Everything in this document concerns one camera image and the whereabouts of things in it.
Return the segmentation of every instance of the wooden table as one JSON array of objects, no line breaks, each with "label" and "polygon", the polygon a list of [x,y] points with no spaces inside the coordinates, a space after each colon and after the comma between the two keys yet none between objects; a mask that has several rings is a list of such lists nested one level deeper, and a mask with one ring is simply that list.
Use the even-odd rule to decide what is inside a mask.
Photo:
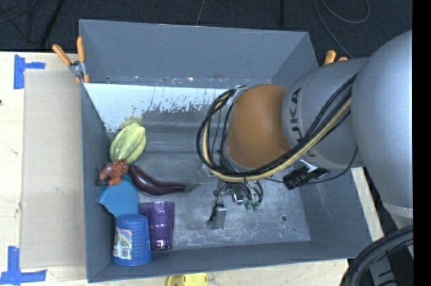
[{"label": "wooden table", "polygon": [[[27,70],[24,75],[29,72],[39,72],[40,76],[43,77],[48,72],[64,72],[65,79],[69,78],[70,80],[70,86],[77,85],[68,68],[54,53],[0,52],[0,271],[7,270],[7,247],[16,246],[20,248],[22,208],[26,205],[22,202],[23,154],[26,147],[23,142],[24,94],[26,89],[15,90],[13,88],[15,54],[24,57],[27,63],[40,61],[46,65],[44,70]],[[77,55],[69,56],[72,60],[78,60]],[[51,82],[46,86],[52,87],[53,84]],[[55,89],[47,88],[46,90],[48,96],[49,90]],[[64,140],[66,137],[59,135],[59,144],[61,144],[62,139]],[[353,174],[372,238],[377,240],[382,237],[383,232],[363,169],[356,168],[353,170]],[[61,172],[58,173],[58,177],[63,177]],[[347,267],[346,260],[328,260],[235,271],[208,272],[207,274],[209,285],[331,286],[339,285]],[[40,269],[48,270],[46,281],[36,284],[87,285],[84,260],[80,264],[23,268],[22,271],[39,271]],[[156,286],[165,285],[166,280],[167,277],[153,277],[140,280],[112,281],[104,284]]]}]

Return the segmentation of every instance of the gray bin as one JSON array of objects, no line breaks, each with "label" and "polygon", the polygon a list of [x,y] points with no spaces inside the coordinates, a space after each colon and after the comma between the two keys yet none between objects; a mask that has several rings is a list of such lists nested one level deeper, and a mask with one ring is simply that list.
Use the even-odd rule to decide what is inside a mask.
[{"label": "gray bin", "polygon": [[[226,198],[225,228],[205,225],[218,179],[203,173],[195,139],[211,100],[237,85],[289,87],[317,68],[307,32],[80,20],[79,35],[91,77],[81,87],[89,282],[353,258],[371,243],[350,172],[294,190],[262,181],[259,209],[246,211]],[[205,95],[193,97],[202,89]],[[162,91],[158,103],[150,101],[151,91]],[[111,262],[114,217],[96,200],[96,170],[109,161],[120,121],[130,118],[147,129],[137,165],[160,180],[201,183],[188,194],[139,192],[142,202],[176,203],[173,249],[152,252],[142,266]]]}]

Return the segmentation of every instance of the purple eggplant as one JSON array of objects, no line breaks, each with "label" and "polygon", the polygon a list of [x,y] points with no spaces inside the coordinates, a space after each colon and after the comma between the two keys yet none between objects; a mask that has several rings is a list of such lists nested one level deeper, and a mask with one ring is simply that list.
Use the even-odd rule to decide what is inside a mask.
[{"label": "purple eggplant", "polygon": [[199,186],[199,184],[190,183],[162,182],[152,178],[136,165],[129,166],[129,175],[136,188],[144,193],[156,196],[174,194],[177,192],[191,192]]}]

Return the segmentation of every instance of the black tripod leg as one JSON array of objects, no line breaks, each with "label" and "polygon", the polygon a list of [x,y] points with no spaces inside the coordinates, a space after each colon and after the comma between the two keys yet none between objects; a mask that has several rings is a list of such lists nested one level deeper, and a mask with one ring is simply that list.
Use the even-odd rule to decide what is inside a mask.
[{"label": "black tripod leg", "polygon": [[60,14],[60,11],[61,11],[61,8],[63,7],[64,2],[65,2],[65,0],[59,0],[59,3],[55,7],[54,13],[51,16],[48,24],[46,25],[45,31],[42,35],[42,39],[41,39],[40,44],[39,44],[39,49],[45,48],[46,41],[48,40],[48,37],[51,34],[51,31],[54,27],[55,21],[57,20],[57,17]]}]

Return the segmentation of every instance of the cup label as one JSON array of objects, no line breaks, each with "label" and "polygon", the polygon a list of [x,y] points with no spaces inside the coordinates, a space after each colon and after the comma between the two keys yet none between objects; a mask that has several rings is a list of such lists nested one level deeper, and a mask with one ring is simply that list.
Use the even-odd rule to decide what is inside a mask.
[{"label": "cup label", "polygon": [[128,229],[115,228],[112,254],[122,260],[132,259],[132,232]]}]

